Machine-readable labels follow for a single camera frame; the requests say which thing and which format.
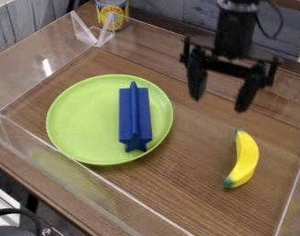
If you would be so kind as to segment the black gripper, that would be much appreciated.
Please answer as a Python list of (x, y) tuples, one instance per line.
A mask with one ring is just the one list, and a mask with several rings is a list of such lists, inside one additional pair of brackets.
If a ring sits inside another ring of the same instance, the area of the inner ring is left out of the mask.
[(256, 52), (252, 36), (256, 20), (220, 18), (215, 37), (187, 36), (183, 40), (180, 61), (187, 68), (188, 88), (193, 100), (200, 100), (207, 89), (208, 71), (243, 78), (235, 111), (246, 112), (259, 90), (272, 86), (280, 61)]

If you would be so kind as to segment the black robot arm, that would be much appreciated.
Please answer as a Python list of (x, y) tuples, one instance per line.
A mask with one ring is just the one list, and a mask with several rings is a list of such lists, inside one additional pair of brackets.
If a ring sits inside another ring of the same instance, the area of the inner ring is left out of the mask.
[(255, 28), (262, 29), (268, 39), (275, 39), (284, 24), (276, 4), (271, 0), (264, 1), (280, 17), (279, 28), (272, 35), (264, 31), (260, 22), (262, 0), (217, 0), (219, 18), (213, 40), (200, 40), (195, 36), (183, 39), (180, 62), (187, 68), (192, 99), (200, 100), (204, 95), (209, 70), (239, 77), (246, 83), (238, 94), (236, 112), (246, 112), (259, 90), (274, 86), (276, 70), (282, 64), (278, 56), (254, 49)]

